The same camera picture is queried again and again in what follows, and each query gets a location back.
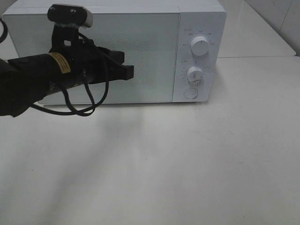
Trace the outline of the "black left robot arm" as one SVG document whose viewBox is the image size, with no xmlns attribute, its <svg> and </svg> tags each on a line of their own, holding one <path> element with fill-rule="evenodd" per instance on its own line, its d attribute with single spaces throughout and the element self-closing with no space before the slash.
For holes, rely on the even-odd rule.
<svg viewBox="0 0 300 225">
<path fill-rule="evenodd" d="M 29 108 L 61 116 L 90 116 L 108 94 L 109 83 L 130 80 L 134 66 L 125 54 L 98 47 L 77 28 L 54 26 L 48 53 L 0 62 L 0 114 L 17 117 Z M 68 90 L 84 86 L 91 105 L 76 109 Z M 68 111 L 54 111 L 37 101 L 61 92 Z"/>
</svg>

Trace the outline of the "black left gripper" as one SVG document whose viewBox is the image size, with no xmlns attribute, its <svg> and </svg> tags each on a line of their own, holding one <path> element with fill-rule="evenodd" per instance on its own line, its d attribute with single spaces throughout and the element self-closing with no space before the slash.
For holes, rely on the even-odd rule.
<svg viewBox="0 0 300 225">
<path fill-rule="evenodd" d="M 48 55 L 57 69 L 48 76 L 50 84 L 70 89 L 84 83 L 103 83 L 106 69 L 109 81 L 127 81 L 134 77 L 134 66 L 122 65 L 124 52 L 97 47 L 93 40 L 79 36 L 78 28 L 54 26 Z M 107 59 L 120 65 L 109 64 Z"/>
</svg>

